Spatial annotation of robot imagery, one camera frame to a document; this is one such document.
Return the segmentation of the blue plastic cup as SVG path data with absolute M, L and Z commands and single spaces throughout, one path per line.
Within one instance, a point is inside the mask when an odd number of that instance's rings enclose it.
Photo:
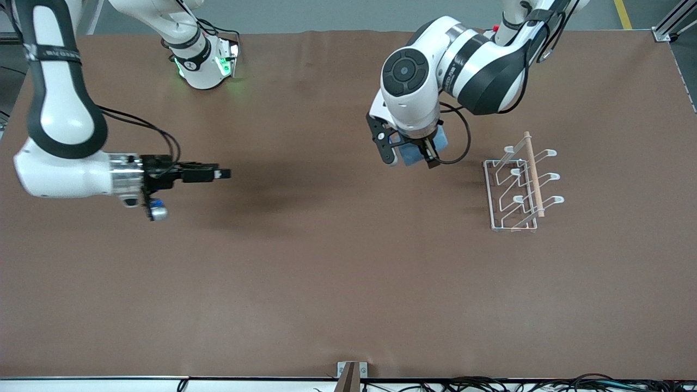
M 434 151 L 436 152 L 436 156 L 439 156 L 441 151 L 445 149 L 445 147 L 448 146 L 448 139 L 445 135 L 445 131 L 443 130 L 443 126 L 437 126 L 436 132 L 433 134 L 433 147 Z M 403 159 L 403 163 L 406 166 L 412 166 L 413 164 L 419 163 L 420 161 L 426 161 L 427 163 L 433 163 L 436 166 L 438 163 L 431 159 L 429 156 L 429 152 L 426 149 L 423 149 L 423 152 L 420 150 L 420 148 L 414 144 L 414 143 L 407 143 L 404 145 L 401 145 L 398 147 L 399 154 L 401 155 L 401 158 Z

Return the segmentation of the brown table cover sheet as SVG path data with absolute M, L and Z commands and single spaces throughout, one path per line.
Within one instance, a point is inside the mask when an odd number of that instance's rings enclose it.
M 24 81 L 0 142 L 0 376 L 697 379 L 697 115 L 649 32 L 566 32 L 456 166 L 389 167 L 365 121 L 408 33 L 242 38 L 240 81 L 187 86 L 153 35 L 80 38 L 99 104 L 229 180 L 150 222 L 20 186 Z M 523 133 L 562 204 L 490 228 L 482 163 Z

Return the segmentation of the aluminium frame profile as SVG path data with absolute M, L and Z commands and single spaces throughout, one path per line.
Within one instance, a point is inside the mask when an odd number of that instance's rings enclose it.
M 675 42 L 688 29 L 697 25 L 697 19 L 682 29 L 677 29 L 692 12 L 697 10 L 697 0 L 680 0 L 656 26 L 651 27 L 655 42 Z

